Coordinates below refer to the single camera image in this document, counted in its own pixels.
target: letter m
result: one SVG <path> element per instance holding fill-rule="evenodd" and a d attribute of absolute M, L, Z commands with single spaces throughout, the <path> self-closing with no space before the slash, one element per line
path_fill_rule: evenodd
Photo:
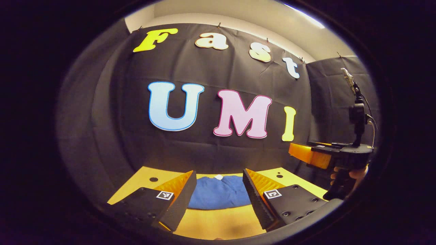
<path fill-rule="evenodd" d="M 271 98 L 258 95 L 246 110 L 237 91 L 223 89 L 218 92 L 218 96 L 222 100 L 222 105 L 219 124 L 214 129 L 215 135 L 232 135 L 233 131 L 230 129 L 230 120 L 232 120 L 238 136 L 244 133 L 251 122 L 251 128 L 247 131 L 247 136 L 257 139 L 266 137 L 266 117 L 269 105 L 273 102 Z"/>

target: yellow table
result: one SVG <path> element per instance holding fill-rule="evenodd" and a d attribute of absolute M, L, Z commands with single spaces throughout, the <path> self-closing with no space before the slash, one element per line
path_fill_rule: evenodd
<path fill-rule="evenodd" d="M 258 171 L 258 173 L 285 186 L 298 184 L 321 199 L 327 192 L 281 167 Z M 279 173 L 283 176 L 282 178 L 277 177 Z M 108 203 L 114 204 L 140 187 L 154 189 L 181 174 L 183 173 L 142 167 L 109 199 Z M 222 174 L 222 176 L 227 175 L 242 176 L 242 173 Z M 197 179 L 202 177 L 212 178 L 214 176 L 216 174 L 197 174 Z M 152 177 L 158 178 L 158 181 L 151 182 L 150 178 Z M 174 232 L 177 235 L 206 240 L 215 238 L 224 240 L 238 239 L 262 233 L 265 233 L 265 230 L 260 226 L 251 205 L 220 210 L 187 209 L 177 230 Z"/>

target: white wall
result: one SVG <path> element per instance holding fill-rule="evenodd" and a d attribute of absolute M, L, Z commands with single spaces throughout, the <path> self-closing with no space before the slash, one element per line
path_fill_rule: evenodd
<path fill-rule="evenodd" d="M 171 14 L 154 18 L 154 9 L 152 9 L 152 7 L 154 7 L 154 5 L 143 8 L 125 18 L 127 28 L 130 32 L 139 29 L 141 26 L 144 28 L 173 23 L 197 23 L 218 25 L 218 23 L 221 22 L 221 26 L 223 27 L 243 31 L 251 35 L 263 38 L 265 40 L 266 38 L 268 38 L 268 41 L 270 43 L 273 43 L 283 48 L 284 50 L 297 57 L 303 57 L 303 60 L 307 63 L 315 61 L 315 59 L 310 54 L 308 54 L 302 48 L 297 46 L 295 43 L 289 41 L 288 39 L 284 38 L 283 36 L 280 36 L 275 32 L 272 32 L 268 29 L 244 20 L 217 14 L 198 13 Z"/>

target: folded blue shirt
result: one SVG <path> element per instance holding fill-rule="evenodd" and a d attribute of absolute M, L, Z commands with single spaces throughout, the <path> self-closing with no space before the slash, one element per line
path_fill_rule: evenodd
<path fill-rule="evenodd" d="M 250 203 L 242 177 L 224 176 L 222 180 L 203 177 L 197 180 L 188 208 L 214 210 Z"/>

